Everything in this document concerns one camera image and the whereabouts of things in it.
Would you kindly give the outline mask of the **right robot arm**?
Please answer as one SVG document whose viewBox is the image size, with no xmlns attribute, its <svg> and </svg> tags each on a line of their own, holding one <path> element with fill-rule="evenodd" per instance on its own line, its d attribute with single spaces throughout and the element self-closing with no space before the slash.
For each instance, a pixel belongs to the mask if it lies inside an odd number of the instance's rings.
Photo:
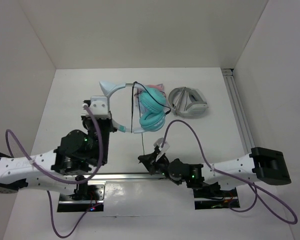
<svg viewBox="0 0 300 240">
<path fill-rule="evenodd" d="M 292 182 L 283 153 L 263 147 L 254 147 L 243 157 L 210 166 L 183 163 L 178 158 L 169 161 L 159 147 L 137 159 L 150 175 L 160 173 L 176 185 L 186 183 L 188 188 L 194 190 L 208 188 L 213 196 L 249 183 L 282 186 Z"/>
</svg>

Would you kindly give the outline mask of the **pink blue cat-ear headphones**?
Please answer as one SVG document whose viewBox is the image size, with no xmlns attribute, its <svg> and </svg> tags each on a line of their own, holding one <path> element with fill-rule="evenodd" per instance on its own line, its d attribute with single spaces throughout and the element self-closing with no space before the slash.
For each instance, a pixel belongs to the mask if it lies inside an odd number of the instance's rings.
<svg viewBox="0 0 300 240">
<path fill-rule="evenodd" d="M 166 97 L 166 93 L 165 93 L 165 91 L 164 91 L 164 85 L 163 85 L 162 83 L 157 84 L 157 85 L 154 85 L 154 84 L 148 84 L 148 85 L 146 85 L 146 87 L 149 87 L 149 88 L 152 88 L 152 89 L 157 89 L 158 91 L 161 92 L 161 94 L 162 94 L 164 97 Z M 133 96 L 134 96 L 134 98 L 135 98 L 136 101 L 138 101 L 138 96 L 139 96 L 139 94 L 141 94 L 142 92 L 143 92 L 143 90 L 141 90 L 141 89 L 136 89 L 136 90 L 134 90 L 134 95 L 133 95 Z M 146 109 L 141 103 L 137 102 L 135 105 L 136 105 L 136 107 L 139 108 L 139 110 L 140 110 L 140 112 L 141 112 L 142 114 L 144 114 L 144 113 L 147 111 L 147 109 Z"/>
</svg>

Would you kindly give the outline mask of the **grey white headset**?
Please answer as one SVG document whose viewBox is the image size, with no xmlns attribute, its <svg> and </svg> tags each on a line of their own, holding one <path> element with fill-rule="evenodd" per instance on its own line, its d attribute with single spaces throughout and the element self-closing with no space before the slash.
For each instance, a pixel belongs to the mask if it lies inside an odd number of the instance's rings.
<svg viewBox="0 0 300 240">
<path fill-rule="evenodd" d="M 199 89 L 186 86 L 173 89 L 167 100 L 173 114 L 185 119 L 201 118 L 209 108 Z"/>
</svg>

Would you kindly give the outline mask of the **aluminium front rail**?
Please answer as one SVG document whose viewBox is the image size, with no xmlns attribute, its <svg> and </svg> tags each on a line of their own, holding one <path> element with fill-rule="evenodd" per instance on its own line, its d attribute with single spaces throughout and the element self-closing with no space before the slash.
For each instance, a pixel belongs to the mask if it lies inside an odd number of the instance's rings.
<svg viewBox="0 0 300 240">
<path fill-rule="evenodd" d="M 135 173 L 100 173 L 94 175 L 92 181 L 142 181 L 142 180 L 165 180 L 166 177 L 161 173 L 150 175 L 148 172 Z"/>
</svg>

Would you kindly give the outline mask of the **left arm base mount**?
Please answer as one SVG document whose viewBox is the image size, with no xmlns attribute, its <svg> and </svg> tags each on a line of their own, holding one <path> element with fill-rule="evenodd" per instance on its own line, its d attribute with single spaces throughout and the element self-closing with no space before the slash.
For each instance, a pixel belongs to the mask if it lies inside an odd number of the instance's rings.
<svg viewBox="0 0 300 240">
<path fill-rule="evenodd" d="M 67 184 L 59 193 L 58 213 L 103 212 L 106 179 L 95 176 L 83 185 Z"/>
</svg>

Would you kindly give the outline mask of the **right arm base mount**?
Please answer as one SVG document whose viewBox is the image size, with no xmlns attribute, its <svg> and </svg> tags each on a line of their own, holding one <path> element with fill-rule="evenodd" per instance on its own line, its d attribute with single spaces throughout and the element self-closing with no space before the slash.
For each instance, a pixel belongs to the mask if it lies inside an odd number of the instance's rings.
<svg viewBox="0 0 300 240">
<path fill-rule="evenodd" d="M 220 190 L 218 183 L 194 189 L 193 196 L 196 210 L 240 208 L 237 189 Z"/>
</svg>

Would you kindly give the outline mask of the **aluminium side rail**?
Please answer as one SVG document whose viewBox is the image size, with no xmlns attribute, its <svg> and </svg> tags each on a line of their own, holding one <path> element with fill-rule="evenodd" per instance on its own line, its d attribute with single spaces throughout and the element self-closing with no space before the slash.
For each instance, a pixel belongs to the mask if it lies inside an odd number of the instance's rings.
<svg viewBox="0 0 300 240">
<path fill-rule="evenodd" d="M 233 69 L 222 68 L 221 72 L 239 131 L 243 150 L 246 154 L 248 154 L 256 145 L 241 101 L 239 90 L 235 82 Z"/>
</svg>

